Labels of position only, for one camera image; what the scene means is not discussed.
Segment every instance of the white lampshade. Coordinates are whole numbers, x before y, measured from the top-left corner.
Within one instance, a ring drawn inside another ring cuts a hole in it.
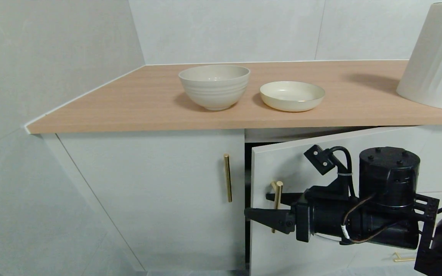
[[[442,108],[442,3],[431,5],[397,93]]]

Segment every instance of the white cabinet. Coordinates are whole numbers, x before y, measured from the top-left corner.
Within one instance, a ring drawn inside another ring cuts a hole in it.
[[[252,149],[252,195],[254,208],[273,208],[265,199],[271,191],[271,181],[282,181],[283,192],[304,192],[313,185],[326,186],[336,177],[336,168],[325,176],[305,158],[303,153],[312,145],[321,148],[344,146],[351,152],[354,186],[358,193],[359,153],[370,147],[402,147],[421,158],[418,192],[431,193],[442,200],[442,126],[385,127],[352,131],[266,145]],[[345,162],[344,155],[335,154]],[[271,233],[270,229],[251,222],[251,276],[317,276],[348,266],[366,266],[378,258],[381,265],[393,265],[391,254],[395,248],[371,244],[341,246],[336,241],[312,236],[309,243],[289,235]]]
[[[243,129],[58,136],[146,271],[244,268]]]

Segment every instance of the gold handle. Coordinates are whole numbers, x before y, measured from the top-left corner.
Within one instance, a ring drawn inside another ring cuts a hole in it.
[[[226,174],[226,190],[228,191],[228,202],[233,201],[231,195],[231,172],[229,169],[229,154],[224,155],[224,173]]]
[[[274,199],[274,209],[279,209],[281,206],[281,195],[282,195],[282,182],[280,181],[272,181],[270,184],[275,191],[275,199]]]
[[[397,255],[398,258],[393,259],[393,261],[395,263],[399,263],[399,262],[411,262],[411,261],[415,261],[415,258],[402,258],[400,257],[400,254],[398,254],[398,252],[395,252],[393,255]]]

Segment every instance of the shallow dish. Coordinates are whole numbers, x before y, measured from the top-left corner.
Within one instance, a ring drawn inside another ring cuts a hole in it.
[[[269,82],[260,87],[260,96],[271,108],[302,112],[319,105],[325,96],[325,90],[305,82]]]
[[[208,110],[225,110],[234,105],[247,89],[250,70],[238,65],[197,66],[178,74],[185,93]]]

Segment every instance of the white wall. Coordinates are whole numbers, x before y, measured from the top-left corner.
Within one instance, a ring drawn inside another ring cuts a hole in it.
[[[0,275],[135,273],[21,126],[143,64],[128,2],[0,1]]]
[[[130,0],[146,64],[408,59],[437,0]]]

